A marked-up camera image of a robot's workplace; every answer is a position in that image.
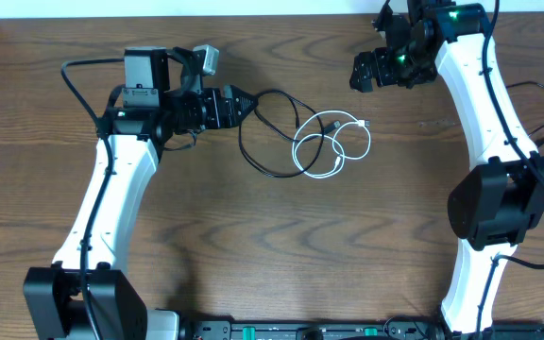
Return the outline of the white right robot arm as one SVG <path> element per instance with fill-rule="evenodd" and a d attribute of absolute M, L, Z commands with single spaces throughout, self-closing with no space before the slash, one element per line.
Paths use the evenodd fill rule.
<path fill-rule="evenodd" d="M 544 213 L 544 156 L 522 126 L 497 63 L 496 11 L 478 3 L 415 0 L 383 5 L 373 22 L 385 46 L 355 57 L 351 89 L 413 88 L 441 78 L 467 142 L 469 171 L 447 209 L 458 240 L 450 288 L 429 339 L 536 339 L 544 325 L 495 325 L 502 273 Z"/>

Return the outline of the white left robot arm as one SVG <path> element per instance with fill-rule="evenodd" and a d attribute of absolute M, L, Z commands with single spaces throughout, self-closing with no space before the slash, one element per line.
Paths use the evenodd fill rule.
<path fill-rule="evenodd" d="M 150 310 L 128 280 L 130 241 L 145 189 L 175 135 L 235 128 L 257 106 L 239 88 L 207 88 L 219 53 L 129 47 L 125 81 L 95 115 L 93 174 L 76 221 L 47 267 L 27 271 L 23 293 L 41 339 L 188 339 L 191 323 Z"/>

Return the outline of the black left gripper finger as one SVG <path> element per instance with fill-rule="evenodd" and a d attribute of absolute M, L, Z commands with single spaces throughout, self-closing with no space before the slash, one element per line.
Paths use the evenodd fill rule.
<path fill-rule="evenodd" d="M 253 111 L 258 106 L 258 98 L 255 95 L 234 85 L 224 86 L 224 97 L 234 111 Z"/>
<path fill-rule="evenodd" d="M 220 128 L 237 128 L 252 113 L 252 110 L 222 109 L 219 113 Z"/>

